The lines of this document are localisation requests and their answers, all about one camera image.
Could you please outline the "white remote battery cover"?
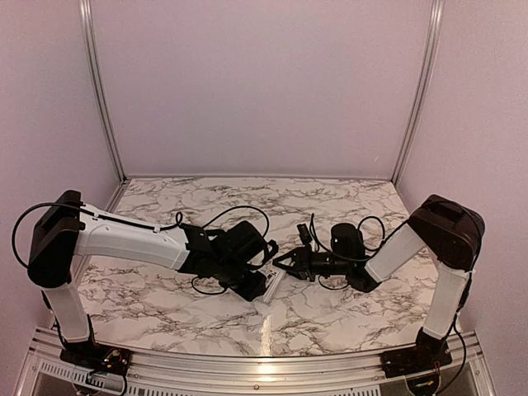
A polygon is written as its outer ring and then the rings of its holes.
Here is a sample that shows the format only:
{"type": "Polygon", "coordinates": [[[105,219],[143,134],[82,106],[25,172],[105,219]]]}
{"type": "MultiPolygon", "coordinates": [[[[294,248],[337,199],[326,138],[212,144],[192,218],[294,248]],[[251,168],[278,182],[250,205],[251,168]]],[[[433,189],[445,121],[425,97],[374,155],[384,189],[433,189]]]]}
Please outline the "white remote battery cover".
{"type": "Polygon", "coordinates": [[[274,268],[267,268],[264,270],[264,275],[266,276],[266,282],[272,282],[277,276],[277,271],[274,268]]]}

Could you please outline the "white air conditioner remote control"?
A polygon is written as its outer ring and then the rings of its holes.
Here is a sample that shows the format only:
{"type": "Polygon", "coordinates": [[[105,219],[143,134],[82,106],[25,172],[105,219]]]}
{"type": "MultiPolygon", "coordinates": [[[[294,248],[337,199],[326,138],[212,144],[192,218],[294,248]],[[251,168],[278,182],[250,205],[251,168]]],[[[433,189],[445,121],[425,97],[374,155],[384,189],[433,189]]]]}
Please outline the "white air conditioner remote control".
{"type": "Polygon", "coordinates": [[[278,289],[279,284],[283,280],[286,272],[280,268],[277,268],[276,266],[269,266],[271,268],[274,268],[277,271],[277,276],[272,282],[266,282],[266,290],[264,295],[262,296],[262,302],[265,304],[268,304],[271,302],[273,295],[278,289]]]}

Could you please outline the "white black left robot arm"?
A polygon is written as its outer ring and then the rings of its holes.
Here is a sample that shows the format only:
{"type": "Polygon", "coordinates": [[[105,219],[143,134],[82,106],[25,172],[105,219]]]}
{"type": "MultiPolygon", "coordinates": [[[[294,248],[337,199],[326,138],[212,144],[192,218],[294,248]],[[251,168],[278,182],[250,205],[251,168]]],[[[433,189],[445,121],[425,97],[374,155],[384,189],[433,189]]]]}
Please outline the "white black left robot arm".
{"type": "Polygon", "coordinates": [[[228,230],[206,230],[181,221],[139,222],[87,205],[72,190],[44,207],[33,230],[27,274],[41,288],[71,352],[87,367],[100,365],[105,355],[93,340],[91,321],[73,283],[74,257],[115,257],[214,278],[253,301],[265,293],[266,277],[252,260],[268,262],[278,251],[275,241],[265,240],[247,221],[228,230]]]}

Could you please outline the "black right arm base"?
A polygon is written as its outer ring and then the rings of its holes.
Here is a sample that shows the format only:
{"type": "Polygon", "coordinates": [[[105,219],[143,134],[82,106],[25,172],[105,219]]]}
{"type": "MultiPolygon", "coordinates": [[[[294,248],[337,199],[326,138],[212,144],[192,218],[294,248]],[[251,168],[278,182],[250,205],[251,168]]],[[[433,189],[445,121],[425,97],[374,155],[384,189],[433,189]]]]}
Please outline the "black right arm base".
{"type": "Polygon", "coordinates": [[[412,375],[451,364],[453,358],[448,351],[446,339],[447,336],[441,338],[430,336],[421,328],[413,346],[381,353],[380,359],[385,376],[393,378],[412,375]]]}

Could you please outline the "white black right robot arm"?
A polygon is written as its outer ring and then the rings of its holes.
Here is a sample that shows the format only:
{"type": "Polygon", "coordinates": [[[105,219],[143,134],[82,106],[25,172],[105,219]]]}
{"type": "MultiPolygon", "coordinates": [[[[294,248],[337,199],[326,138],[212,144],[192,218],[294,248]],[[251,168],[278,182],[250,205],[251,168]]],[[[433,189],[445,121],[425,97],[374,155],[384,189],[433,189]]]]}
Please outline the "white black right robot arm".
{"type": "Polygon", "coordinates": [[[338,223],[330,243],[320,240],[314,222],[298,227],[301,244],[274,259],[273,266],[302,281],[344,276],[346,284],[370,293],[410,261],[425,254],[435,271],[430,310],[408,361],[425,370],[441,355],[465,305],[485,234],[483,217],[439,195],[429,196],[400,225],[384,232],[378,247],[367,247],[360,225],[338,223]]]}

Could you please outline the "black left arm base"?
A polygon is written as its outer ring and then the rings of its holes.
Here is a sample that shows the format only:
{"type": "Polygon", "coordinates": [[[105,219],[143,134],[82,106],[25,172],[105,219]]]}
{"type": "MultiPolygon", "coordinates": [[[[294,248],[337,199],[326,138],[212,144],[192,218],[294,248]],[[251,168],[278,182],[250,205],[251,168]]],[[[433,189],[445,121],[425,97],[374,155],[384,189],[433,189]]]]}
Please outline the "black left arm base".
{"type": "Polygon", "coordinates": [[[60,328],[58,335],[62,344],[60,360],[90,369],[95,373],[127,375],[131,358],[129,349],[97,342],[92,329],[88,339],[83,342],[68,342],[60,328]]]}

